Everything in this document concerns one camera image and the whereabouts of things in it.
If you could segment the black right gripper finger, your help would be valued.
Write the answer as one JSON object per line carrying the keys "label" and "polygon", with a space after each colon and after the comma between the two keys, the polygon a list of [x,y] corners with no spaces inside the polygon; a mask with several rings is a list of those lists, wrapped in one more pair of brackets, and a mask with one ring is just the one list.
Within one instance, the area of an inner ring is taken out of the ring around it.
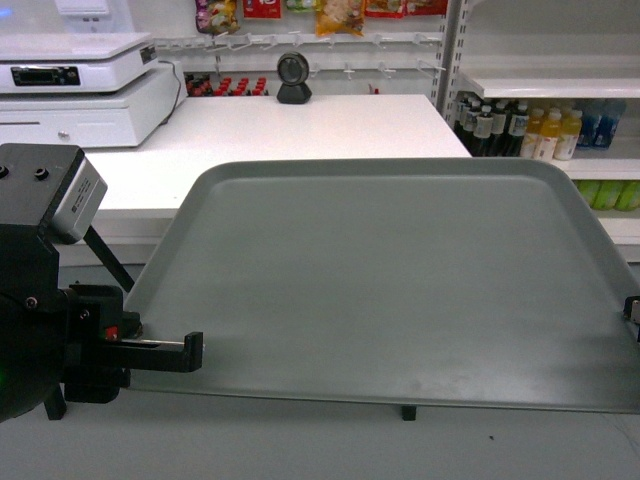
{"label": "black right gripper finger", "polygon": [[634,335],[637,343],[640,342],[640,297],[628,296],[624,301],[622,315],[626,326]]}

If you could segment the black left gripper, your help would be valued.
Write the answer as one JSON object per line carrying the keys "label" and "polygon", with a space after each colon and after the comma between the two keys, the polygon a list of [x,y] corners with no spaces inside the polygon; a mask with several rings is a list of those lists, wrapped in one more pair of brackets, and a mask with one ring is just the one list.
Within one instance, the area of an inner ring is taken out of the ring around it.
{"label": "black left gripper", "polygon": [[36,228],[1,229],[1,418],[39,405],[51,420],[70,402],[106,404],[130,384],[130,369],[191,373],[202,367],[204,334],[181,342],[123,341],[121,361],[84,360],[102,345],[133,340],[140,317],[123,309],[134,281],[94,228],[85,243],[115,278],[115,285],[58,285],[59,253]]}

